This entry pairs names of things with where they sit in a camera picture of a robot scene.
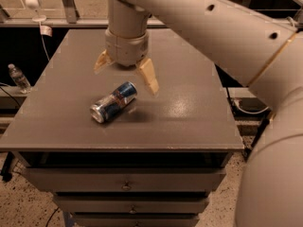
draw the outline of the soda can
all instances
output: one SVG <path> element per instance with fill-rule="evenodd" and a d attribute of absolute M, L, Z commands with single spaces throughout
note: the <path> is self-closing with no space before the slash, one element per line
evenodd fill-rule
<path fill-rule="evenodd" d="M 100 99 L 90 107 L 93 118 L 98 123 L 109 121 L 124 109 L 137 96 L 134 85 L 126 81 L 116 88 L 110 95 Z"/>

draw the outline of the floor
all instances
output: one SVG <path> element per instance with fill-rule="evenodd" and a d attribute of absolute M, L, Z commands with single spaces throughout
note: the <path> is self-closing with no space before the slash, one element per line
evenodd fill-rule
<path fill-rule="evenodd" d="M 30 18 L 35 12 L 25 9 L 21 0 L 0 0 L 13 18 Z M 64 17 L 60 0 L 42 0 L 42 14 L 49 18 Z M 76 0 L 81 18 L 106 17 L 105 0 Z M 243 137 L 247 145 L 253 136 Z M 0 153 L 0 167 L 6 153 Z M 57 206 L 49 193 L 40 192 L 27 182 L 19 171 L 19 163 L 13 164 L 13 178 L 10 182 L 0 181 L 0 226 L 2 227 L 44 227 Z M 197 227 L 233 227 L 233 217 L 245 162 L 241 153 L 235 153 L 227 164 L 227 175 L 217 191 L 210 195 L 210 204 L 200 215 Z M 62 211 L 58 210 L 49 221 L 48 227 L 63 227 Z"/>

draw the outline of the gray tabletop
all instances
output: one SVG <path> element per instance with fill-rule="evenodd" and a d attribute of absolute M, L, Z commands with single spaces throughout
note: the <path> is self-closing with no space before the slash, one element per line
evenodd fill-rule
<path fill-rule="evenodd" d="M 160 84 L 151 96 L 133 67 L 95 75 L 104 30 L 70 30 L 0 150 L 199 150 L 243 148 L 214 65 L 169 29 L 150 30 L 150 57 Z M 131 81 L 138 96 L 112 122 L 97 123 L 89 107 Z"/>

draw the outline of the drawer handle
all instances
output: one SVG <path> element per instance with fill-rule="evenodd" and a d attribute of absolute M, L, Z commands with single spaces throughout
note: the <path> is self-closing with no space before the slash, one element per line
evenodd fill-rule
<path fill-rule="evenodd" d="M 122 185 L 121 188 L 122 188 L 122 190 L 124 190 L 124 191 L 130 191 L 130 190 L 132 189 L 132 187 L 130 186 L 130 183 L 127 182 L 127 181 L 125 181 L 125 184 Z"/>
<path fill-rule="evenodd" d="M 130 211 L 130 214 L 131 214 L 131 215 L 136 214 L 136 210 L 134 209 L 134 206 L 132 206 L 132 209 L 131 209 L 131 211 Z"/>

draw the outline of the table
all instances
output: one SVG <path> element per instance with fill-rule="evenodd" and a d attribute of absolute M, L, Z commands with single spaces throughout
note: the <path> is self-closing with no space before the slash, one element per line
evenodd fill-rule
<path fill-rule="evenodd" d="M 85 226 L 193 226 L 243 145 L 213 63 L 169 29 L 151 29 L 160 84 L 134 67 L 93 71 L 103 29 L 72 29 L 0 141 L 24 176 Z M 114 120 L 89 107 L 125 81 L 138 96 Z"/>

